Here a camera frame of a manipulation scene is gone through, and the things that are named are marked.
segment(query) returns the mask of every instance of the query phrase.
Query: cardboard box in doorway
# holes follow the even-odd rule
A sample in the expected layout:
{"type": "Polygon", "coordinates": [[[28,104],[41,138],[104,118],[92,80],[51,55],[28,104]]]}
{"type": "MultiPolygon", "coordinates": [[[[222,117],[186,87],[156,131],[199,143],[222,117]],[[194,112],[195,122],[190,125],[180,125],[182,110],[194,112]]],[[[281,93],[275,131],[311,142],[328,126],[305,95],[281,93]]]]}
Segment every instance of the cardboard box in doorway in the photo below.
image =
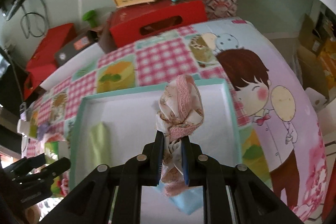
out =
{"type": "Polygon", "coordinates": [[[320,53],[324,42],[321,38],[313,34],[314,28],[313,20],[308,15],[304,15],[304,21],[299,34],[299,41],[302,46],[317,56],[320,53]]]}
{"type": "Polygon", "coordinates": [[[299,46],[297,49],[297,57],[302,71],[303,89],[312,88],[329,99],[327,80],[322,65],[316,58],[316,55],[304,46],[299,46]]]}

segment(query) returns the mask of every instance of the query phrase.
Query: green object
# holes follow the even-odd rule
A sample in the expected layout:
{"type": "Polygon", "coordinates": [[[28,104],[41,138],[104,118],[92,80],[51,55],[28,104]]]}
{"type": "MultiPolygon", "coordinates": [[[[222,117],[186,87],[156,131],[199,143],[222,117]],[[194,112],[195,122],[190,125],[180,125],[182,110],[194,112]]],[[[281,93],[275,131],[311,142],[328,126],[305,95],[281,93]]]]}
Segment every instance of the green object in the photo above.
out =
{"type": "Polygon", "coordinates": [[[29,136],[31,138],[37,138],[37,125],[31,124],[29,129],[29,136]]]}
{"type": "Polygon", "coordinates": [[[95,28],[98,26],[96,16],[97,16],[96,11],[90,10],[83,15],[82,20],[87,21],[90,24],[91,28],[95,28]]]}
{"type": "Polygon", "coordinates": [[[108,75],[103,75],[99,79],[99,81],[100,82],[105,82],[105,81],[118,82],[120,79],[121,79],[121,76],[119,74],[116,74],[116,75],[108,74],[108,75]]]}
{"type": "Polygon", "coordinates": [[[101,164],[111,165],[110,132],[102,122],[91,128],[88,148],[92,170],[101,164]]]}
{"type": "MultiPolygon", "coordinates": [[[[68,144],[64,141],[48,142],[44,144],[44,155],[47,165],[54,163],[62,157],[68,158],[68,144]]],[[[53,198],[62,198],[64,194],[61,189],[62,175],[54,178],[54,182],[50,187],[53,198]]]]}
{"type": "Polygon", "coordinates": [[[260,158],[264,154],[262,148],[258,145],[253,144],[244,153],[243,159],[253,160],[260,158]]]}

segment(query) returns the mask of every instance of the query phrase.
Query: metal screw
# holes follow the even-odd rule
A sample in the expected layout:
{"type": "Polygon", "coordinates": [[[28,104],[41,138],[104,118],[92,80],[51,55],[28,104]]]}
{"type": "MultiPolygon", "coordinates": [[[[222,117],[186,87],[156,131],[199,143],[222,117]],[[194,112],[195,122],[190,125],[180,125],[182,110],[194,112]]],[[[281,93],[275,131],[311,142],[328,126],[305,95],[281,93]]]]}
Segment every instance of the metal screw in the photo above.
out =
{"type": "Polygon", "coordinates": [[[208,156],[207,155],[203,155],[203,154],[199,155],[198,156],[198,160],[199,161],[207,161],[208,160],[208,156]]]}
{"type": "Polygon", "coordinates": [[[245,164],[238,164],[237,165],[237,169],[239,171],[246,171],[247,170],[247,166],[245,164]]]}
{"type": "Polygon", "coordinates": [[[144,160],[147,159],[147,156],[144,155],[144,154],[140,154],[140,155],[137,155],[136,159],[137,159],[138,161],[144,161],[144,160]]]}
{"type": "Polygon", "coordinates": [[[105,172],[107,170],[106,164],[101,164],[97,167],[98,172],[105,172]]]}

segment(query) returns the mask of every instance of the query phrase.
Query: pink checkered pattern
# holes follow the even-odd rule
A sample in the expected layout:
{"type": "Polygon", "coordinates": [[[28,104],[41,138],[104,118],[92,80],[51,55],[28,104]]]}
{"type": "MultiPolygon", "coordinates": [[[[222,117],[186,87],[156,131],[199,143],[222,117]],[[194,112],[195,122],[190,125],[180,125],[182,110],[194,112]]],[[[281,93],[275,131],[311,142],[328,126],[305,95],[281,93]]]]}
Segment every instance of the pink checkered pattern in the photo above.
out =
{"type": "Polygon", "coordinates": [[[93,71],[70,84],[68,88],[68,103],[65,112],[65,119],[75,116],[82,98],[95,92],[95,82],[96,72],[93,71]]]}
{"type": "Polygon", "coordinates": [[[229,78],[227,77],[227,74],[225,73],[222,66],[211,68],[209,70],[200,71],[199,74],[201,75],[202,78],[205,78],[205,79],[224,78],[229,85],[233,105],[234,105],[235,112],[236,112],[238,126],[241,127],[241,126],[245,126],[245,125],[250,123],[250,119],[249,119],[248,115],[246,115],[246,112],[244,110],[244,105],[238,99],[237,92],[233,88],[233,85],[231,84],[231,82],[230,82],[229,78]]]}
{"type": "Polygon", "coordinates": [[[178,75],[198,71],[181,38],[137,51],[136,63],[139,86],[170,82],[178,75]]]}
{"type": "Polygon", "coordinates": [[[134,53],[134,43],[126,45],[122,48],[119,48],[113,52],[110,52],[109,54],[106,54],[102,56],[98,60],[98,68],[104,67],[105,65],[108,65],[114,61],[116,61],[119,58],[122,58],[128,54],[134,53]]]}
{"type": "Polygon", "coordinates": [[[45,121],[50,119],[51,113],[51,99],[46,100],[44,103],[41,104],[40,111],[37,117],[37,125],[43,124],[45,121]]]}
{"type": "Polygon", "coordinates": [[[182,37],[185,37],[186,35],[189,35],[189,34],[197,33],[197,31],[191,26],[183,26],[183,27],[176,29],[176,31],[182,37]]]}
{"type": "Polygon", "coordinates": [[[62,90],[64,90],[65,88],[67,88],[71,83],[71,76],[67,79],[65,79],[63,82],[61,82],[60,84],[58,84],[57,86],[55,86],[54,88],[54,95],[61,92],[62,90]]]}
{"type": "Polygon", "coordinates": [[[37,144],[37,141],[30,139],[29,144],[27,145],[27,158],[37,156],[36,155],[36,144],[37,144]]]}
{"type": "Polygon", "coordinates": [[[34,103],[34,109],[37,109],[40,105],[41,105],[41,102],[42,102],[42,98],[43,96],[40,96],[34,103]]]}
{"type": "Polygon", "coordinates": [[[61,133],[62,135],[64,134],[64,122],[60,122],[58,124],[53,124],[50,129],[50,133],[61,133]]]}

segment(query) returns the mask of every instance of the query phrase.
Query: floral cloth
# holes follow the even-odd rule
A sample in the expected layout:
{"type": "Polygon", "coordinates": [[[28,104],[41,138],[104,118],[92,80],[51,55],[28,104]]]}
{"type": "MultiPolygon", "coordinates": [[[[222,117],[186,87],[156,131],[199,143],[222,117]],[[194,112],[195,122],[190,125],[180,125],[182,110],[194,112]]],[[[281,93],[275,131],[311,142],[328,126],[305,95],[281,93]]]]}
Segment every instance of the floral cloth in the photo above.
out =
{"type": "Polygon", "coordinates": [[[180,138],[188,136],[204,119],[200,93],[190,75],[179,75],[165,89],[156,115],[157,130],[164,134],[161,181],[165,194],[176,196],[188,186],[184,183],[180,138]]]}

